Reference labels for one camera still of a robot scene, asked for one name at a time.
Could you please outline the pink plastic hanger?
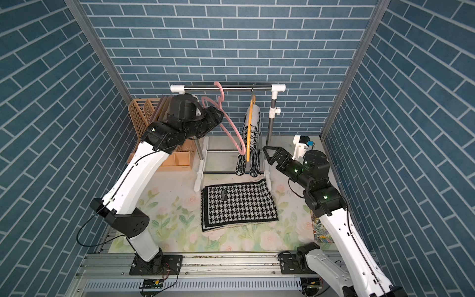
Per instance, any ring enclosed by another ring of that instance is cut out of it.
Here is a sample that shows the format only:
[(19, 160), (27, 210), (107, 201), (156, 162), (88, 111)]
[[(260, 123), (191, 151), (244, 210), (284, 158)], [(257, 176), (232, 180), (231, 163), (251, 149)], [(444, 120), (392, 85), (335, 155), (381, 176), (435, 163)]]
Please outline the pink plastic hanger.
[(234, 146), (237, 148), (238, 152), (240, 155), (246, 155), (246, 144), (241, 136), (241, 133), (235, 126), (234, 122), (231, 120), (231, 118), (224, 112), (224, 109), (222, 107), (222, 103), (225, 100), (225, 93), (222, 88), (222, 85), (219, 82), (214, 82), (214, 86), (218, 87), (220, 91), (220, 95), (218, 96), (218, 102), (213, 101), (207, 96), (202, 96), (201, 101), (203, 106), (205, 106), (205, 100), (209, 101), (212, 105), (214, 105), (219, 111), (221, 111), (224, 114), (225, 119), (228, 121), (228, 123), (231, 125), (232, 129), (234, 130), (235, 134), (238, 137), (238, 141), (234, 139), (234, 137), (230, 134), (229, 130), (223, 125), (220, 124), (220, 127), (225, 131), (226, 135), (231, 139), (231, 142), (234, 144)]

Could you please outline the smiley face knit scarf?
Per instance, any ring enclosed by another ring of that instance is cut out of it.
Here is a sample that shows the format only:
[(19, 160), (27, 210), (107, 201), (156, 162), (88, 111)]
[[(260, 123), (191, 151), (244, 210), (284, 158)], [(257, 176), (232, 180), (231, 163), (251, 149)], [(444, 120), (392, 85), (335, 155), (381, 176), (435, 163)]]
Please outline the smiley face knit scarf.
[(260, 145), (259, 137), (261, 135), (261, 109), (257, 105), (252, 105), (247, 109), (244, 117), (244, 124), (241, 130), (241, 137), (246, 144), (245, 154), (238, 155), (235, 174), (242, 176), (245, 174), (247, 167), (247, 148), (249, 147), (249, 174), (253, 178), (257, 178), (260, 172)]

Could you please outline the orange plastic hanger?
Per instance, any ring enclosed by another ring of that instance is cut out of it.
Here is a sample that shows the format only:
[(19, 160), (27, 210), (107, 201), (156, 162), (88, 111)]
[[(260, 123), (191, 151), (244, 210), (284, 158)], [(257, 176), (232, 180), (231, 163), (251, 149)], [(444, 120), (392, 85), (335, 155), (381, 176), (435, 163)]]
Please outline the orange plastic hanger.
[(247, 115), (247, 146), (246, 146), (246, 162), (250, 162), (251, 159), (251, 124), (252, 124), (252, 114), (253, 106), (256, 103), (256, 96), (254, 94), (254, 88), (251, 90), (251, 102), (249, 106), (249, 112)]

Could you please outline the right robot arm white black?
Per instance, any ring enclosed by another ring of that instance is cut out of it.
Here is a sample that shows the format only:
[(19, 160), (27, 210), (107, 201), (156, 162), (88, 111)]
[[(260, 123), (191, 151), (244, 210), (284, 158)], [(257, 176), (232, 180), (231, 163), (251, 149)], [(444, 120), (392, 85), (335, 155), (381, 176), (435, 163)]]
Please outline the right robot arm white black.
[(299, 163), (282, 147), (265, 146), (263, 152), (270, 165), (304, 188), (307, 206), (329, 232), (347, 269), (328, 260), (316, 243), (298, 248), (301, 268), (320, 275), (341, 297), (405, 297), (404, 288), (386, 277), (357, 232), (348, 203), (329, 180), (326, 155), (309, 150)]

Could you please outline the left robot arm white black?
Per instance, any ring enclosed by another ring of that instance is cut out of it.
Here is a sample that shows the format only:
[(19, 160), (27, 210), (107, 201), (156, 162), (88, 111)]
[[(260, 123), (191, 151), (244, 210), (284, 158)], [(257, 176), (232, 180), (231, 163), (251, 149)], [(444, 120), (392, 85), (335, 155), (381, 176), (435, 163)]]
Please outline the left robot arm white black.
[(157, 169), (185, 140), (200, 139), (222, 123), (225, 114), (214, 106), (204, 108), (191, 94), (174, 96), (163, 121), (151, 123), (136, 153), (116, 184), (90, 206), (115, 230), (126, 236), (136, 254), (151, 262), (160, 253), (148, 231), (150, 219), (136, 205)]

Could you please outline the houndstooth black white scarf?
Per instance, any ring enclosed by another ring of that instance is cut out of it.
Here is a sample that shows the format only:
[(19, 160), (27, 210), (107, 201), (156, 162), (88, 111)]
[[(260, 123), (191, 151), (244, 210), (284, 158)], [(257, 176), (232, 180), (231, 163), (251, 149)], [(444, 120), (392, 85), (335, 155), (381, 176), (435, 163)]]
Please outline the houndstooth black white scarf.
[(201, 191), (200, 207), (203, 232), (278, 220), (265, 179), (206, 186)]

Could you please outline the peach plastic desk organizer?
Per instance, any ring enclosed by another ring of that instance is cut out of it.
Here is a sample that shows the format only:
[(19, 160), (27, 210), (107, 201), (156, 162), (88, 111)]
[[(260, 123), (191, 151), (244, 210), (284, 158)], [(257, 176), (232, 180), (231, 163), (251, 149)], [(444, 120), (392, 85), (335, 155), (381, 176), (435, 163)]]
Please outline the peach plastic desk organizer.
[[(138, 145), (140, 143), (141, 137), (144, 134), (146, 128), (150, 122), (150, 118), (158, 106), (159, 99), (133, 99), (131, 104), (128, 106), (129, 115), (131, 116), (132, 123), (137, 133), (137, 144), (131, 152), (127, 163), (130, 163), (134, 157)], [(160, 120), (166, 118), (167, 112), (163, 113)], [(194, 156), (196, 153), (196, 146), (192, 140), (186, 140), (183, 145), (178, 146), (174, 152), (162, 163), (158, 171), (187, 171), (192, 170), (194, 163)]]

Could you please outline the colourful children's picture book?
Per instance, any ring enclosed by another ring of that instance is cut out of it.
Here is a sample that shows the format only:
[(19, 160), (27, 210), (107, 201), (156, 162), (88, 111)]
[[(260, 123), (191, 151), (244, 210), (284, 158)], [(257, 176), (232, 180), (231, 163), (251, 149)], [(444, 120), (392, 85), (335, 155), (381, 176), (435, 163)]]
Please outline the colourful children's picture book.
[(332, 236), (324, 227), (323, 223), (313, 213), (311, 213), (314, 239), (318, 243), (334, 243)]

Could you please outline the floral table mat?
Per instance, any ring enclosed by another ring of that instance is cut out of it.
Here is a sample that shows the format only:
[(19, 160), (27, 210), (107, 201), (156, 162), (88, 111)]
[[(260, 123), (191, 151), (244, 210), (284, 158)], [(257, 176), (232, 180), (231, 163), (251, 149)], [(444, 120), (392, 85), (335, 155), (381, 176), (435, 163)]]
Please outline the floral table mat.
[[(300, 198), (303, 188), (270, 168), (271, 193), (278, 220), (234, 226), (203, 233), (201, 195), (194, 191), (199, 169), (194, 157), (192, 170), (158, 171), (145, 187), (137, 207), (150, 217), (148, 231), (164, 252), (282, 251), (315, 241), (311, 212)], [(335, 243), (318, 243), (335, 251)]]

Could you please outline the green circuit board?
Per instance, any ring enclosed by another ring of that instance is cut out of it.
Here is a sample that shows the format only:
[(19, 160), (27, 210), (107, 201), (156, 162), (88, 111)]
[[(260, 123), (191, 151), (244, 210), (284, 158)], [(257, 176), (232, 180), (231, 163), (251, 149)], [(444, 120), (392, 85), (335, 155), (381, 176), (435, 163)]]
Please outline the green circuit board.
[(163, 279), (145, 279), (139, 289), (144, 290), (161, 290), (163, 288)]

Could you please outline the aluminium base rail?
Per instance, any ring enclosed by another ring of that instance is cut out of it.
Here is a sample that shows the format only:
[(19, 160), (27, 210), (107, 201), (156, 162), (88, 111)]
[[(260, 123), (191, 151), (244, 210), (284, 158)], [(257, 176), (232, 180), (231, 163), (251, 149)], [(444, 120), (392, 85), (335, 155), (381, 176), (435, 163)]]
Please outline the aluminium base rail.
[[(344, 271), (339, 253), (326, 258)], [(276, 252), (183, 253), (181, 262), (167, 253), (174, 268), (158, 275), (131, 275), (133, 254), (88, 254), (74, 277), (68, 297), (318, 297), (339, 296), (317, 273), (283, 274)], [(163, 279), (161, 290), (140, 290), (145, 279)]]

